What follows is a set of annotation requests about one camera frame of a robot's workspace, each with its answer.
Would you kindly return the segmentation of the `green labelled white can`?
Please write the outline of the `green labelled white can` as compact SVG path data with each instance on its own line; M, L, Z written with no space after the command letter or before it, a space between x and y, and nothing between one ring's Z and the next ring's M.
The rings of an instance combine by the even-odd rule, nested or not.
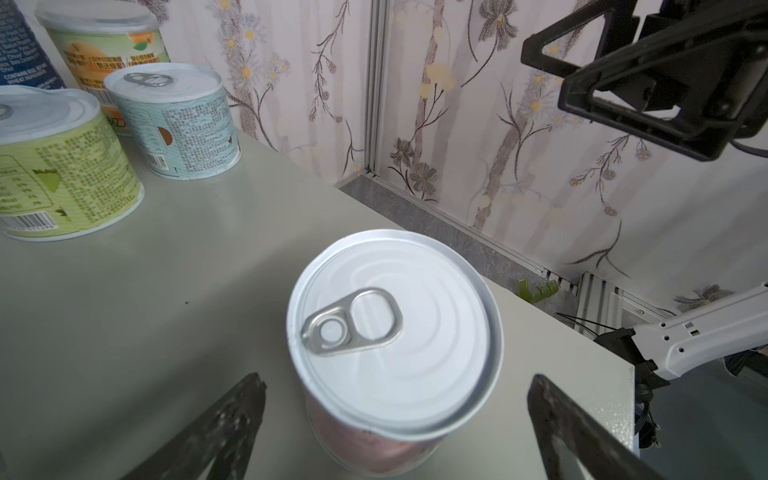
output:
M98 99L78 89L1 89L1 231L56 241L109 227L145 189Z

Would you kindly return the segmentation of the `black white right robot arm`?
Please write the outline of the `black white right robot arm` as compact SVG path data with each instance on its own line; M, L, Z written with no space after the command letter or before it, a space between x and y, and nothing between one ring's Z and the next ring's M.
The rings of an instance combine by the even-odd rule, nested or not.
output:
M747 150L767 122L767 5L665 1L638 18L631 1L591 1L530 36L521 60L563 81L563 111L700 162ZM635 432L656 438L656 389L712 360L767 342L758 286L656 324L609 328L599 345L635 368Z

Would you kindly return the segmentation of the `orange can with plastic lid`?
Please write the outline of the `orange can with plastic lid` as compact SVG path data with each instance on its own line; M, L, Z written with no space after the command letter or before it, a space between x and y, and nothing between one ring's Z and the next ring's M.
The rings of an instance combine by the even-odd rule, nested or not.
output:
M79 88L99 100L117 135L129 137L105 79L123 68L170 60L157 17L125 1L39 1L35 16Z

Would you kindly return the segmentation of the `teal labelled white can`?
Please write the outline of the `teal labelled white can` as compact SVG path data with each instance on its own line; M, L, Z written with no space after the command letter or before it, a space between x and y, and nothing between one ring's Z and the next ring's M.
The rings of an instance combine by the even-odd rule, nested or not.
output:
M219 175L241 158L221 76L185 63L152 63L109 74L115 101L149 168L174 180Z

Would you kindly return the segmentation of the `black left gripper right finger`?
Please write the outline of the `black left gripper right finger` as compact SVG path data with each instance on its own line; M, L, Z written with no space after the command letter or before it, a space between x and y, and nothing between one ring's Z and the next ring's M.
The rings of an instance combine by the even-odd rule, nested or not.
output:
M533 376L527 408L549 479L661 477L545 375Z

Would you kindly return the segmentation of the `blue labelled tin can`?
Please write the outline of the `blue labelled tin can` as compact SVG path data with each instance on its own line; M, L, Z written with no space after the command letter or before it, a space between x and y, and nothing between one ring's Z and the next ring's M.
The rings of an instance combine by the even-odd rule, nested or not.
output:
M62 89L65 83L14 1L1 0L1 85Z

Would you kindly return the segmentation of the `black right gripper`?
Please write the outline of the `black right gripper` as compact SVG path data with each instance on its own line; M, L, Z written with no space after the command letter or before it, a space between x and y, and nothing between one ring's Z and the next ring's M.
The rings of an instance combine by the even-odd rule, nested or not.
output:
M636 5L584 1L527 38L521 63L565 78L559 106L569 113L702 162L727 146L766 157L766 149L743 142L767 124L766 2L665 1L633 42ZM600 18L596 61L568 62Z

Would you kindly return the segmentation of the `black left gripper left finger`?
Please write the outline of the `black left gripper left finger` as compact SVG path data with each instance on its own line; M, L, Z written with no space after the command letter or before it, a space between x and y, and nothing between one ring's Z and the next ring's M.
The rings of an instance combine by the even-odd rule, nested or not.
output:
M246 375L127 479L243 479L266 406L267 385Z

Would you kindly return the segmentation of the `pink labelled white can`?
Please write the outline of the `pink labelled white can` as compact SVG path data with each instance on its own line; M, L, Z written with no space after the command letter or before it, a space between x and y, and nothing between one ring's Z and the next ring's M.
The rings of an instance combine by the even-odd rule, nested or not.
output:
M476 269L428 236L346 236L301 273L288 351L310 427L344 468L384 477L423 463L490 398L503 364L497 302Z

